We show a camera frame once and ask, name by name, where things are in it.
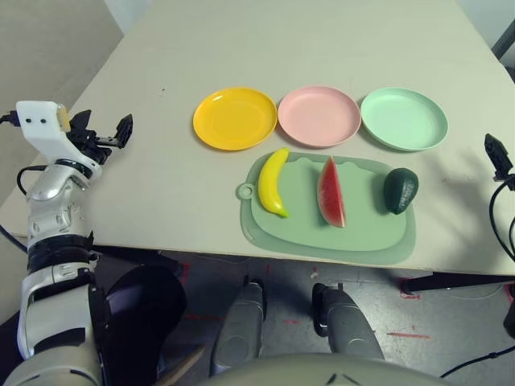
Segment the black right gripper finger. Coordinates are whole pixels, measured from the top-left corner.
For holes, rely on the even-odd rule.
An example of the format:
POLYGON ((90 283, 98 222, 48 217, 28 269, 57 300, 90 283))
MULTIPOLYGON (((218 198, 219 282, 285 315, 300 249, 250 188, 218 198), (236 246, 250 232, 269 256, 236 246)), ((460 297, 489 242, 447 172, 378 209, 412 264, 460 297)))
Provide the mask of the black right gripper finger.
POLYGON ((487 133, 484 137, 484 148, 495 169, 494 179, 496 181, 506 181, 513 169, 508 151, 502 142, 490 133, 487 133))

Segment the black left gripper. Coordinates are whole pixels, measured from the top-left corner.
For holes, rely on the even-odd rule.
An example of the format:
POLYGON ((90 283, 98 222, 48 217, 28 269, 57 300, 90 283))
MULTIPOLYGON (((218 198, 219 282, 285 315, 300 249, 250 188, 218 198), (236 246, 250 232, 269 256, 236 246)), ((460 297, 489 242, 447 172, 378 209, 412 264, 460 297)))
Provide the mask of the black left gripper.
POLYGON ((88 130, 91 110, 86 109, 77 113, 70 121, 70 131, 66 134, 68 140, 86 157, 99 165, 104 165, 112 154, 112 147, 124 148, 133 133, 133 116, 123 117, 116 128, 114 138, 98 137, 93 130, 88 130))

